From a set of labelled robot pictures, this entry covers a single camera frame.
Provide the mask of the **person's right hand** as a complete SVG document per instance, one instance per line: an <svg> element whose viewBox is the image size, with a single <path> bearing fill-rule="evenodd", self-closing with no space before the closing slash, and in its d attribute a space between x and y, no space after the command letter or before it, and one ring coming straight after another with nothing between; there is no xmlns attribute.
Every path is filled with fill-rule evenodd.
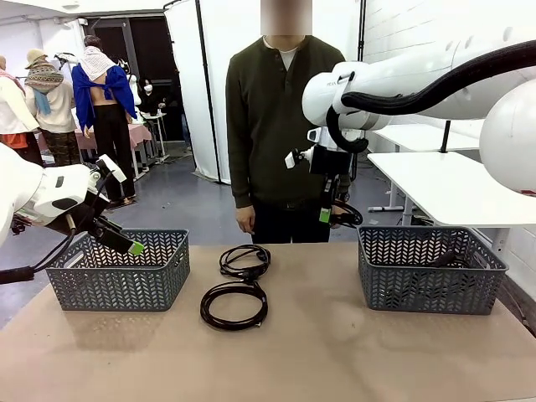
<svg viewBox="0 0 536 402"><path fill-rule="evenodd" d="M255 209L252 205L236 209L236 222L240 230L246 234L254 234Z"/></svg>

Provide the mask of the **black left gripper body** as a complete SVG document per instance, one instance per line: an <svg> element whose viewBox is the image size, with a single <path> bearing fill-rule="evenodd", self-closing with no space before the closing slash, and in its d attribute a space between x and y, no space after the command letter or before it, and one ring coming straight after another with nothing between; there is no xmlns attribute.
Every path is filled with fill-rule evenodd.
<svg viewBox="0 0 536 402"><path fill-rule="evenodd" d="M88 233L102 244L108 244L122 237L121 227L113 224L94 209L71 209L49 223L49 228L64 235Z"/></svg>

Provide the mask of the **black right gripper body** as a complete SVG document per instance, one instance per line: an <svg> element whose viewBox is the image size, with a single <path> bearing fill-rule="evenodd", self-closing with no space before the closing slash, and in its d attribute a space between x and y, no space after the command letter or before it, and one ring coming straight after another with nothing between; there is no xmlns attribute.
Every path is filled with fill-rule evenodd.
<svg viewBox="0 0 536 402"><path fill-rule="evenodd" d="M326 147L312 147L309 172L317 175L345 175L350 171L350 154L331 151Z"/></svg>

